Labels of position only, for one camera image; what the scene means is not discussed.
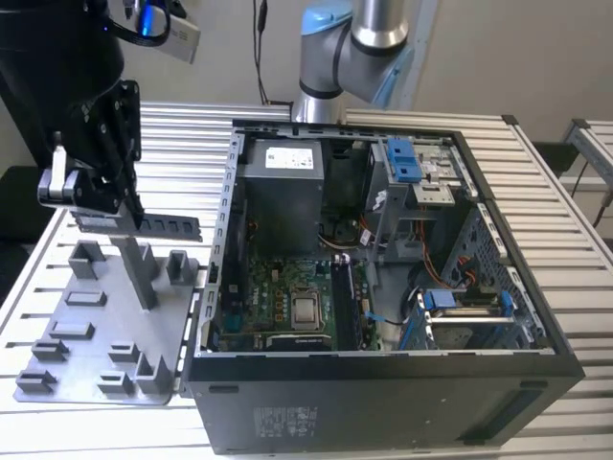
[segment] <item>blue cable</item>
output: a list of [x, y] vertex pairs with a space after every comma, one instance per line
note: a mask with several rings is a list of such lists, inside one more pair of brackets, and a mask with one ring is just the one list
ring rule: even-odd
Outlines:
[[380, 321], [381, 323], [385, 323], [387, 321], [387, 319], [384, 318], [383, 316], [380, 316], [378, 314], [374, 314], [371, 311], [366, 311], [364, 313], [364, 316], [366, 316], [369, 319], [372, 319], [373, 321]]
[[402, 341], [400, 342], [400, 350], [404, 350], [404, 347], [406, 347], [406, 342], [409, 340], [409, 335], [411, 335], [411, 331], [413, 331], [413, 324], [413, 321], [409, 321], [409, 324], [406, 327], [406, 331], [404, 331]]

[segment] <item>white wall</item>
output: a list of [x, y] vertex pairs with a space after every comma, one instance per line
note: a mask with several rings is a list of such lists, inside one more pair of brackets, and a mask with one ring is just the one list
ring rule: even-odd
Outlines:
[[[146, 100], [258, 104], [251, 2], [183, 3], [202, 30], [195, 64], [124, 45], [125, 77], [141, 84]], [[262, 77], [271, 99], [291, 100], [298, 89], [301, 14], [309, 3], [269, 0]], [[415, 109], [512, 113], [534, 139], [550, 140], [573, 117], [613, 120], [612, 1], [440, 3]], [[0, 171], [31, 161], [2, 108]]]
[[511, 113], [533, 140], [613, 120], [613, 2], [441, 0], [414, 108]]

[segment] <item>gray fixture plate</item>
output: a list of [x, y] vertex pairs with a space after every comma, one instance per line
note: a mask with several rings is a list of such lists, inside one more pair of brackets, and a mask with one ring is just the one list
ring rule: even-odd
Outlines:
[[[122, 258], [119, 256], [105, 256], [105, 258], [103, 262], [91, 263], [97, 280], [78, 279], [73, 274], [38, 343], [43, 343], [43, 346], [45, 343], [46, 346], [57, 343], [57, 337], [52, 336], [56, 323], [63, 325], [64, 331], [67, 330], [67, 325], [71, 325], [75, 332], [79, 329], [87, 331], [84, 326], [90, 323], [93, 328], [93, 333], [89, 331], [91, 337], [61, 337], [61, 342], [68, 349], [68, 352], [63, 354], [64, 360], [39, 360], [36, 356], [32, 356], [21, 376], [27, 378], [34, 373], [36, 377], [36, 373], [42, 372], [44, 375], [44, 371], [47, 371], [56, 382], [48, 384], [51, 391], [47, 392], [24, 392], [17, 387], [14, 397], [18, 401], [163, 404], [170, 399], [183, 332], [193, 301], [193, 284], [187, 286], [171, 284], [166, 270], [169, 259], [155, 258], [159, 269], [151, 283], [157, 294], [158, 304], [151, 310], [143, 309], [126, 274]], [[189, 259], [189, 262], [190, 269], [196, 273], [197, 260]], [[71, 292], [100, 291], [106, 295], [103, 306], [66, 305], [65, 300]], [[124, 359], [115, 359], [117, 362], [114, 362], [109, 357], [108, 352], [111, 351], [112, 343], [121, 344], [118, 348], [124, 349]], [[135, 344], [138, 349], [138, 352], [131, 353], [131, 356], [130, 352], [134, 350], [128, 350], [130, 344]], [[161, 381], [164, 383], [159, 392], [151, 391], [151, 387], [157, 383], [157, 381], [151, 382], [155, 380], [153, 376], [145, 377], [143, 380], [147, 381], [143, 383], [139, 383], [136, 379], [137, 361], [143, 355], [154, 372], [160, 357], [163, 357], [169, 369], [169, 372], [164, 372], [164, 376], [161, 376]], [[149, 366], [144, 364], [142, 367], [148, 369]], [[101, 375], [104, 374], [107, 379], [111, 376], [111, 380], [116, 381], [111, 381], [111, 386], [120, 388], [121, 383], [125, 383], [122, 372], [130, 380], [125, 385], [130, 388], [130, 394], [121, 391], [104, 394], [99, 387]], [[147, 394], [142, 386], [148, 387]]]

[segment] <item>black cable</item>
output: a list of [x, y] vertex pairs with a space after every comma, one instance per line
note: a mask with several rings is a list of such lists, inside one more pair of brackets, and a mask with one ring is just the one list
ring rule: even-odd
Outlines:
[[411, 295], [411, 292], [415, 288], [415, 282], [417, 281], [418, 276], [423, 270], [424, 270], [423, 261], [417, 262], [409, 270], [409, 273], [406, 277], [407, 278], [406, 289], [402, 292], [402, 295], [400, 296], [400, 316], [402, 318], [406, 318], [409, 315], [410, 309], [409, 309], [409, 303], [407, 302], [407, 299], [409, 298], [409, 295]]
[[601, 209], [599, 210], [598, 215], [596, 216], [596, 220], [594, 220], [594, 223], [592, 224], [594, 228], [596, 228], [598, 224], [601, 223], [602, 215], [604, 214], [605, 209], [606, 208], [604, 206], [601, 206]]
[[[252, 1], [253, 4], [253, 17], [252, 17], [252, 26], [253, 26], [253, 62], [256, 65], [256, 73], [260, 74], [260, 65], [258, 64], [258, 36], [257, 36], [257, 22], [258, 22], [258, 6], [256, 5], [256, 0]], [[261, 92], [260, 80], [258, 79], [258, 90], [260, 91], [260, 101], [261, 104], [264, 104], [264, 95]]]
[[268, 2], [262, 0], [260, 4], [260, 14], [256, 0], [252, 1], [253, 5], [253, 60], [256, 64], [256, 73], [258, 76], [258, 90], [260, 91], [260, 101], [262, 105], [268, 104], [268, 96], [261, 81], [261, 36], [266, 28], [266, 16], [268, 15]]
[[583, 165], [583, 168], [581, 169], [581, 172], [579, 173], [579, 176], [577, 177], [577, 182], [575, 182], [575, 187], [573, 187], [573, 192], [571, 192], [571, 198], [575, 196], [577, 187], [579, 186], [579, 183], [581, 182], [581, 178], [583, 177], [583, 173], [585, 173], [586, 169], [587, 169], [587, 160], [585, 160], [585, 164]]
[[402, 326], [402, 323], [398, 323], [397, 321], [392, 321], [390, 319], [385, 319], [387, 324], [391, 324], [392, 326]]
[[264, 96], [264, 101], [268, 104], [268, 95], [264, 89], [264, 83], [261, 81], [261, 32], [258, 32], [258, 34], [258, 86], [260, 87], [260, 91]]
[[168, 4], [168, 0], [158, 0], [159, 4], [153, 5], [149, 4], [150, 8], [154, 6], [161, 8], [164, 11], [164, 16], [166, 17], [166, 27], [164, 31], [155, 36], [145, 36], [140, 35], [130, 29], [125, 28], [124, 26], [116, 23], [110, 16], [105, 16], [102, 19], [102, 26], [105, 30], [108, 30], [113, 35], [118, 37], [123, 41], [127, 41], [128, 43], [132, 43], [133, 45], [138, 46], [146, 46], [149, 48], [155, 48], [158, 46], [162, 46], [169, 39], [170, 36], [170, 8]]

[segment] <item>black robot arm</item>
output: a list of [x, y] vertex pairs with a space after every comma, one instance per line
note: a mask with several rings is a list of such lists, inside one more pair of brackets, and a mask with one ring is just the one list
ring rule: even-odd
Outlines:
[[199, 240], [195, 218], [145, 214], [136, 193], [140, 95], [121, 80], [118, 36], [164, 43], [110, 19], [106, 0], [0, 0], [0, 93], [38, 166], [38, 199], [84, 232]]

